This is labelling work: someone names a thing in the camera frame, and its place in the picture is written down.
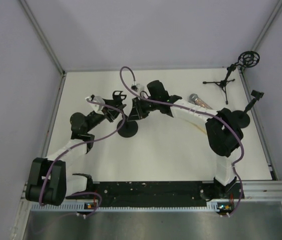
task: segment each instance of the black bracket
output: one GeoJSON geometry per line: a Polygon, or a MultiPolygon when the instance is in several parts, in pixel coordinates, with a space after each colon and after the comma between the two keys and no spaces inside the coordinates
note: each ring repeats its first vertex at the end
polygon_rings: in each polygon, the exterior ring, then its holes
{"type": "MultiPolygon", "coordinates": [[[[38,202],[44,179],[53,161],[47,158],[36,158],[32,162],[31,171],[26,187],[25,197],[28,201],[38,202]]],[[[44,190],[44,204],[59,206],[66,195],[66,164],[59,160],[53,165],[51,178],[44,190]]]]}
{"type": "MultiPolygon", "coordinates": [[[[102,207],[106,208],[205,207],[212,199],[230,200],[231,196],[238,199],[240,184],[234,181],[231,187],[230,184],[222,188],[215,181],[101,181],[89,184],[87,191],[100,194],[102,207]]],[[[78,200],[92,198],[90,195],[66,197],[78,200]]]]}
{"type": "Polygon", "coordinates": [[[247,114],[248,111],[252,109],[252,107],[259,101],[264,93],[253,90],[251,95],[254,97],[245,107],[244,111],[236,110],[233,112],[234,117],[236,118],[237,124],[240,128],[246,128],[250,124],[250,117],[247,114]]]}
{"type": "MultiPolygon", "coordinates": [[[[234,130],[240,140],[243,138],[243,132],[229,109],[223,108],[221,111],[218,111],[216,116],[224,120],[234,130]]],[[[209,145],[216,154],[229,157],[239,147],[236,138],[219,120],[209,118],[205,127],[209,145]]]]}

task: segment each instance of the black tripod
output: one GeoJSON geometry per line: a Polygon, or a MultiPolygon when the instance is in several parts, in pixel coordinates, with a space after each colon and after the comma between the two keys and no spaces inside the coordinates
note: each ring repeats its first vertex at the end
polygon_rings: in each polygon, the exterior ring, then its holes
{"type": "Polygon", "coordinates": [[[258,64],[260,61],[260,55],[257,52],[254,51],[245,51],[241,53],[241,55],[238,57],[237,62],[231,64],[231,66],[227,67],[227,74],[224,80],[222,81],[204,81],[203,84],[216,84],[219,88],[222,89],[222,91],[225,93],[225,104],[228,104],[227,100],[227,93],[226,93],[226,85],[229,82],[235,81],[235,79],[228,80],[231,73],[235,71],[237,67],[239,67],[239,70],[242,71],[243,68],[251,68],[258,64]]]}

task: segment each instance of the metal panel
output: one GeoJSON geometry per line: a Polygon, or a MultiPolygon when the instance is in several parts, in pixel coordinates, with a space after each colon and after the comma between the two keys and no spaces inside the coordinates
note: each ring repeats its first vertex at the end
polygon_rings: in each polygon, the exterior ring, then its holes
{"type": "Polygon", "coordinates": [[[243,203],[232,218],[206,212],[99,212],[84,220],[61,212],[32,212],[24,240],[282,240],[280,203],[243,203]]]}
{"type": "Polygon", "coordinates": [[[25,199],[22,199],[20,201],[19,208],[16,213],[14,226],[11,228],[11,240],[23,239],[31,208],[32,202],[27,201],[25,199]]]}

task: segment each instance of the wire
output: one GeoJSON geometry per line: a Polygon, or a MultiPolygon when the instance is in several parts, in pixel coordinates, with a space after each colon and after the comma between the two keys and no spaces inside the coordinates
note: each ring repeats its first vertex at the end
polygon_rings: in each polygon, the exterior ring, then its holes
{"type": "MultiPolygon", "coordinates": [[[[96,192],[87,191],[87,192],[78,192],[78,193],[72,194],[71,197],[73,197],[73,196],[81,196],[81,195],[95,195],[95,196],[97,196],[100,199],[98,204],[97,204],[97,206],[93,209],[93,211],[91,211],[87,215],[85,215],[84,219],[86,219],[86,218],[89,218],[91,215],[93,215],[95,213],[95,211],[101,206],[101,204],[102,204],[102,196],[99,195],[96,192]]],[[[53,221],[50,221],[47,225],[45,225],[45,227],[43,227],[40,230],[34,230],[33,217],[31,217],[30,220],[29,220],[30,221],[30,226],[31,226],[31,231],[35,235],[41,234],[42,232],[44,232],[46,229],[48,229],[51,225],[53,225],[54,223],[56,223],[60,219],[62,219],[64,217],[67,217],[67,216],[73,216],[73,215],[77,215],[77,214],[74,213],[74,212],[63,214],[63,215],[57,217],[56,219],[54,219],[53,221]]]]}
{"type": "MultiPolygon", "coordinates": [[[[142,99],[142,100],[145,100],[145,101],[148,101],[148,102],[151,102],[151,103],[162,104],[162,105],[166,105],[166,106],[170,106],[170,107],[178,107],[178,108],[181,108],[181,109],[185,109],[185,110],[194,112],[193,109],[190,109],[190,108],[185,107],[185,106],[182,106],[182,105],[173,104],[173,103],[169,103],[169,102],[163,102],[163,101],[157,101],[157,100],[152,100],[152,99],[147,99],[147,98],[144,98],[144,97],[142,97],[142,96],[137,95],[137,94],[136,94],[135,92],[133,92],[133,91],[126,85],[126,83],[124,82],[123,76],[122,76],[123,69],[127,69],[127,70],[130,71],[130,73],[132,74],[132,77],[133,77],[133,81],[134,81],[134,82],[136,82],[136,80],[135,80],[135,75],[134,75],[132,69],[130,69],[128,66],[123,66],[123,67],[121,67],[121,69],[120,69],[120,79],[121,79],[121,82],[122,82],[123,86],[127,89],[127,91],[129,91],[132,95],[138,97],[139,99],[142,99]]],[[[228,216],[230,217],[230,216],[232,216],[232,215],[236,212],[238,206],[240,205],[241,199],[242,199],[242,197],[243,197],[243,184],[242,184],[242,180],[241,180],[240,176],[239,176],[239,175],[237,174],[237,172],[236,172],[235,164],[238,163],[239,161],[241,161],[241,160],[243,159],[243,156],[244,156],[244,147],[243,147],[243,144],[242,144],[240,138],[239,138],[239,137],[237,136],[237,134],[235,133],[235,131],[234,131],[223,119],[221,119],[220,117],[215,116],[215,115],[213,115],[213,114],[207,113],[207,112],[196,111],[196,113],[201,114],[201,115],[206,115],[206,116],[215,118],[215,119],[217,119],[218,121],[220,121],[220,122],[232,133],[232,135],[235,137],[235,139],[237,140],[237,142],[239,143],[240,148],[241,148],[241,156],[240,156],[237,160],[235,160],[235,161],[232,163],[233,172],[234,172],[234,174],[237,176],[237,178],[239,179],[239,182],[240,182],[240,189],[241,189],[241,192],[240,192],[239,199],[238,199],[238,202],[237,202],[235,208],[234,208],[233,211],[228,215],[228,216]]]]}
{"type": "Polygon", "coordinates": [[[120,110],[120,109],[118,109],[118,108],[116,108],[116,107],[107,105],[107,104],[103,104],[103,103],[99,103],[99,102],[94,102],[94,101],[89,101],[88,99],[86,99],[86,101],[87,101],[88,103],[90,103],[90,104],[96,104],[96,105],[100,105],[100,106],[107,107],[107,108],[109,108],[109,109],[113,109],[113,110],[118,111],[118,112],[122,115],[123,120],[122,120],[121,124],[119,125],[119,127],[116,128],[115,131],[113,131],[112,133],[110,133],[110,134],[108,134],[108,135],[106,135],[106,136],[104,136],[104,137],[101,137],[101,138],[99,138],[99,139],[90,140],[90,141],[84,141],[84,142],[80,142],[80,143],[78,143],[78,144],[75,144],[75,145],[71,146],[69,149],[67,149],[67,150],[65,150],[64,152],[62,152],[60,155],[58,155],[57,158],[55,158],[55,160],[52,162],[52,164],[51,164],[49,170],[48,170],[47,173],[46,173],[46,177],[45,177],[44,182],[43,182],[43,185],[42,185],[42,189],[41,189],[40,197],[39,197],[40,206],[43,206],[43,205],[44,205],[44,204],[43,204],[43,195],[44,195],[44,191],[45,191],[45,188],[46,188],[47,181],[48,181],[48,179],[49,179],[49,176],[51,175],[52,168],[53,168],[54,164],[55,164],[58,160],[61,159],[61,157],[63,157],[65,154],[67,154],[67,153],[69,152],[69,150],[72,150],[72,149],[74,149],[74,148],[76,148],[76,147],[78,147],[78,146],[80,146],[80,145],[95,143],[95,142],[99,142],[99,141],[102,141],[102,140],[104,140],[104,139],[109,138],[110,136],[114,135],[119,129],[121,129],[121,127],[124,125],[124,122],[125,122],[126,118],[125,118],[125,114],[123,113],[122,110],[120,110]]]}
{"type": "Polygon", "coordinates": [[[140,93],[145,93],[145,95],[149,98],[149,94],[146,91],[141,91],[140,93]]]}

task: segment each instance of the white tabletop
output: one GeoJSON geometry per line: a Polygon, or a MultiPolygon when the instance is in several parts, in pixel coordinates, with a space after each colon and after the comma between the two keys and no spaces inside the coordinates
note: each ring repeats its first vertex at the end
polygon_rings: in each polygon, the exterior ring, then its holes
{"type": "MultiPolygon", "coordinates": [[[[224,79],[226,69],[178,69],[178,70],[138,70],[136,81],[147,85],[160,80],[170,95],[184,99],[196,93],[213,109],[224,107],[230,110],[243,110],[247,104],[246,95],[238,71],[229,79],[235,78],[227,86],[229,105],[225,96],[215,84],[203,85],[202,81],[224,79]]],[[[132,85],[129,72],[123,76],[128,86],[132,85]]],[[[58,109],[49,154],[67,143],[71,137],[70,117],[75,112],[87,115],[92,108],[85,97],[92,94],[111,99],[112,92],[122,90],[127,94],[124,112],[128,115],[133,96],[121,84],[118,71],[69,72],[58,109]]],[[[256,131],[253,118],[244,128],[242,143],[245,156],[237,164],[237,171],[243,180],[270,180],[271,175],[256,131]]],[[[117,123],[104,120],[90,131],[95,138],[112,132],[117,123]]],[[[85,159],[73,166],[77,173],[91,174],[94,181],[208,181],[212,180],[216,163],[215,154],[208,145],[207,136],[196,127],[180,119],[151,112],[149,117],[138,121],[139,130],[132,138],[118,134],[94,143],[85,159]]]]}

